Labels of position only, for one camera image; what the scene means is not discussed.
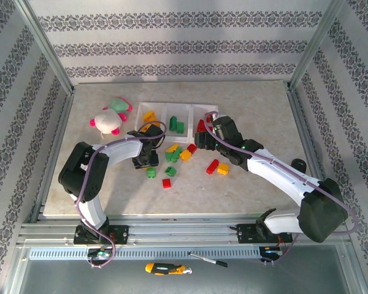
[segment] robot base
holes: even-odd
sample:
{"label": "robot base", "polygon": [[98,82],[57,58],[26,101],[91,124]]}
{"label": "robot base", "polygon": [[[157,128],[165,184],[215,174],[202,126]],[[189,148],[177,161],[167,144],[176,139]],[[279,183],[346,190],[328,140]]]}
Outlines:
{"label": "robot base", "polygon": [[[108,236],[111,237],[115,244],[125,245],[128,240],[128,226],[127,225],[110,225],[108,229]],[[78,225],[75,230],[74,245],[103,245],[110,244],[106,239],[98,240],[91,234],[84,225]]]}

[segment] red toy block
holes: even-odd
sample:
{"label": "red toy block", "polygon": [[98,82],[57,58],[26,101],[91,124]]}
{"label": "red toy block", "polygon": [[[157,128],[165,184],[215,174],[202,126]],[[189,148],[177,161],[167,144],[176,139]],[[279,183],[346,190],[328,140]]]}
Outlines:
{"label": "red toy block", "polygon": [[164,189],[172,187],[170,179],[163,179],[162,186],[164,187]]}
{"label": "red toy block", "polygon": [[190,153],[194,154],[194,152],[197,150],[197,147],[196,147],[196,145],[195,145],[195,144],[190,144],[190,145],[187,147],[187,150],[188,150]]}
{"label": "red toy block", "polygon": [[210,123],[210,122],[211,122],[211,117],[212,117],[212,115],[209,115],[209,116],[207,117],[206,121],[207,121],[208,123]]}
{"label": "red toy block", "polygon": [[210,166],[207,168],[206,172],[211,175],[218,167],[220,162],[217,159],[214,159]]}
{"label": "red toy block", "polygon": [[205,125],[204,125],[204,121],[203,121],[203,119],[201,119],[200,121],[199,121],[199,123],[197,124],[197,130],[196,130],[197,132],[205,132],[206,131],[206,127],[205,127]]}

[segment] screwdriver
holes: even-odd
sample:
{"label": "screwdriver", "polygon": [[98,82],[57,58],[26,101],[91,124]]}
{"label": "screwdriver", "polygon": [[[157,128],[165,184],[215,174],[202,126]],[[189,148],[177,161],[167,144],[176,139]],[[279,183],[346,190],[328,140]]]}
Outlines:
{"label": "screwdriver", "polygon": [[198,254],[193,254],[191,252],[188,253],[190,256],[192,257],[195,257],[195,258],[198,258],[198,259],[201,259],[201,260],[204,260],[205,262],[210,262],[210,263],[214,263],[215,265],[220,265],[220,266],[223,266],[225,268],[228,267],[228,264],[226,262],[222,262],[221,260],[214,260],[214,259],[210,259],[210,258],[207,258],[207,257],[204,257],[204,256],[200,256]]}
{"label": "screwdriver", "polygon": [[165,274],[192,274],[191,268],[184,265],[173,265],[171,263],[148,263],[146,272],[163,276]]}

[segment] yellow utility knife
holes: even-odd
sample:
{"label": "yellow utility knife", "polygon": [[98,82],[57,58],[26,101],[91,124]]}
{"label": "yellow utility knife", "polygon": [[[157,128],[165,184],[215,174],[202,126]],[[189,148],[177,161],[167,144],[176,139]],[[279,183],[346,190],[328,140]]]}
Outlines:
{"label": "yellow utility knife", "polygon": [[192,270],[183,265],[173,265],[171,263],[148,263],[146,272],[163,276],[165,274],[191,274]]}

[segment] yellow toy block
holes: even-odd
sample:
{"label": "yellow toy block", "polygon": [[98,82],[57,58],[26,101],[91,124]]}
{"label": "yellow toy block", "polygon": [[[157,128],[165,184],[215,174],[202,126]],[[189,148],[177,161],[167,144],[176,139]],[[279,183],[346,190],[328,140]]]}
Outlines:
{"label": "yellow toy block", "polygon": [[[149,111],[148,113],[143,115],[143,120],[144,120],[145,123],[148,123],[149,121],[157,121],[158,119],[155,117],[155,113],[153,111]],[[156,125],[157,127],[160,127],[160,125],[161,125],[159,122],[155,122],[153,124]]]}
{"label": "yellow toy block", "polygon": [[192,153],[190,153],[187,149],[180,153],[180,158],[183,161],[187,161],[191,158]]}
{"label": "yellow toy block", "polygon": [[148,124],[147,126],[144,126],[140,131],[141,132],[146,132],[148,130],[148,128],[151,126],[151,124]]}
{"label": "yellow toy block", "polygon": [[171,147],[166,149],[166,152],[174,152],[178,148],[178,144],[172,145]]}
{"label": "yellow toy block", "polygon": [[227,175],[229,172],[229,166],[227,164],[220,163],[217,172],[221,173],[222,175]]}
{"label": "yellow toy block", "polygon": [[153,118],[155,118],[155,113],[153,111],[149,111],[148,113],[143,115],[143,120],[145,121],[145,123],[147,123],[148,121],[152,121]]}

